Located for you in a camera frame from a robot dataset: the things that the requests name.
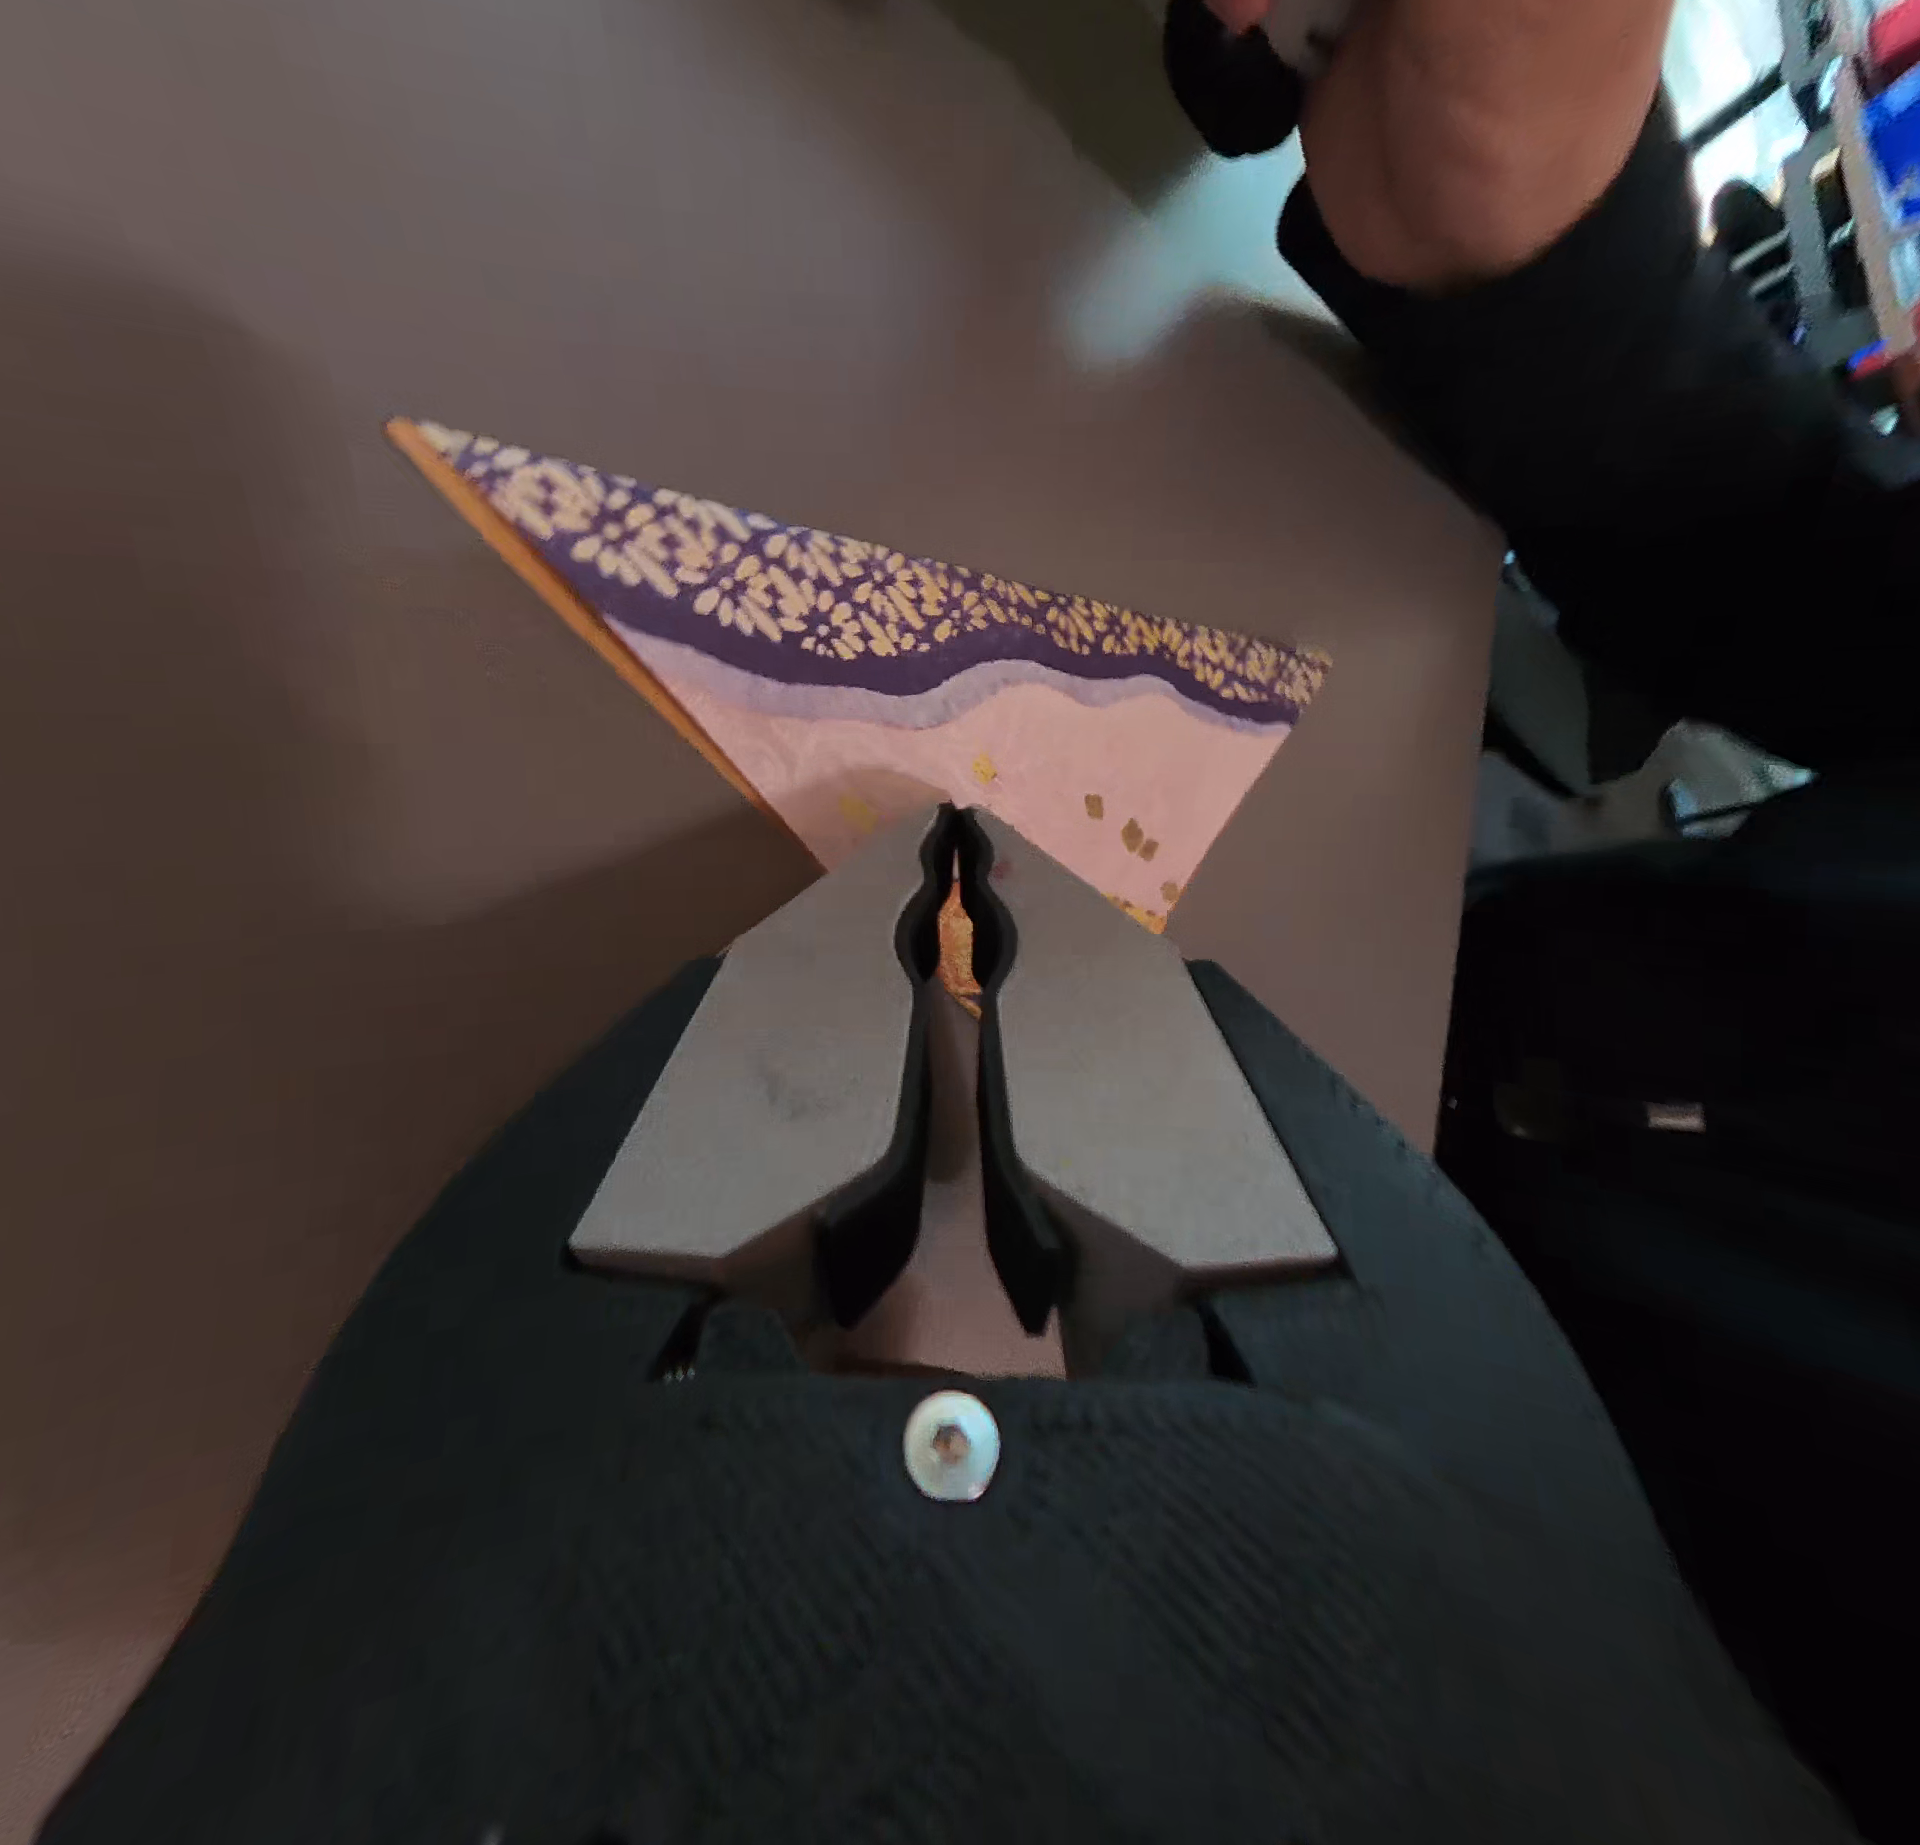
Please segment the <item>storage shelf with colourful items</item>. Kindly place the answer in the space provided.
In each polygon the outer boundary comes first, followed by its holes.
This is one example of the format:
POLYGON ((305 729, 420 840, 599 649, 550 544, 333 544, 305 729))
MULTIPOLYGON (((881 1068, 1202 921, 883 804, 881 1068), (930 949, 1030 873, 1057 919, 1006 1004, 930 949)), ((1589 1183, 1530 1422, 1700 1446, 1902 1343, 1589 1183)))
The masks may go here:
POLYGON ((1881 429, 1916 430, 1916 177, 1892 183, 1869 107, 1895 76, 1875 19, 1905 0, 1776 0, 1805 142, 1781 173, 1801 346, 1881 429))

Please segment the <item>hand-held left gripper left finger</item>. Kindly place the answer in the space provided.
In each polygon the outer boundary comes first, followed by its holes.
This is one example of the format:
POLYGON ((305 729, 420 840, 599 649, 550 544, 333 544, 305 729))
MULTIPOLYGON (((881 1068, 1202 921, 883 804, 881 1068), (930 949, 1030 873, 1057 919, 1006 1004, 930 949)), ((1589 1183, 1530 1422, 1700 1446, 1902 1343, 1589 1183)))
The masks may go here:
POLYGON ((852 1328, 921 1228, 959 812, 886 828, 737 939, 568 1250, 852 1328))

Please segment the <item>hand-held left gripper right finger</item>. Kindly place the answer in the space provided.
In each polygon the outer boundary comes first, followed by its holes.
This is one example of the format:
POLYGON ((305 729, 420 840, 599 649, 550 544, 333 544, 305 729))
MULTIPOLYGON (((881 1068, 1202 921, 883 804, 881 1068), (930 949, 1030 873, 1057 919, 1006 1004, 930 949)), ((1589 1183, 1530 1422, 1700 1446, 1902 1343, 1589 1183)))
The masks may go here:
POLYGON ((1179 949, 985 811, 957 816, 957 884, 981 994, 985 1224, 1020 1327, 1120 1338, 1337 1267, 1179 949))

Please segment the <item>person's right forearm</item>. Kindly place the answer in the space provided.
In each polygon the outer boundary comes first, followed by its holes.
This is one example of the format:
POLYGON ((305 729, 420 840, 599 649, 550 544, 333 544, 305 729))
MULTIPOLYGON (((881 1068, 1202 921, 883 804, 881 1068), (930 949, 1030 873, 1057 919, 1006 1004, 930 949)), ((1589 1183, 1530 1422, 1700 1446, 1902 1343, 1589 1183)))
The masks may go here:
POLYGON ((1916 763, 1916 440, 1878 435, 1702 246, 1665 102, 1521 270, 1368 279, 1312 180, 1280 246, 1579 659, 1795 766, 1916 763))

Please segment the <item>person's right hand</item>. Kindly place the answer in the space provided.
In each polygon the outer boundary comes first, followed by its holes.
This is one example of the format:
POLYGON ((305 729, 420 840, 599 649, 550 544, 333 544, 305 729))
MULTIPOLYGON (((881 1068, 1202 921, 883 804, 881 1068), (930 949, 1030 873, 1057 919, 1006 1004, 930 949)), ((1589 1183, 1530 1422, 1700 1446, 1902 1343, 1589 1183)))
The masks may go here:
POLYGON ((1356 0, 1305 95, 1345 286, 1437 301, 1536 265, 1627 173, 1676 0, 1356 0))

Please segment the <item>purple floral patterned origami paper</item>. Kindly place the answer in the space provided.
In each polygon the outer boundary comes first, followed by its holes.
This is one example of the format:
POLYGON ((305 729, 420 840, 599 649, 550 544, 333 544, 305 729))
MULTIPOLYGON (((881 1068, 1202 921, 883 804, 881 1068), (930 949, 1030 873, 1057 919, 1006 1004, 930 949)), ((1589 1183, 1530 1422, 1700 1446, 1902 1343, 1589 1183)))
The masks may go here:
POLYGON ((437 423, 387 433, 824 870, 949 802, 1161 934, 1332 668, 437 423))

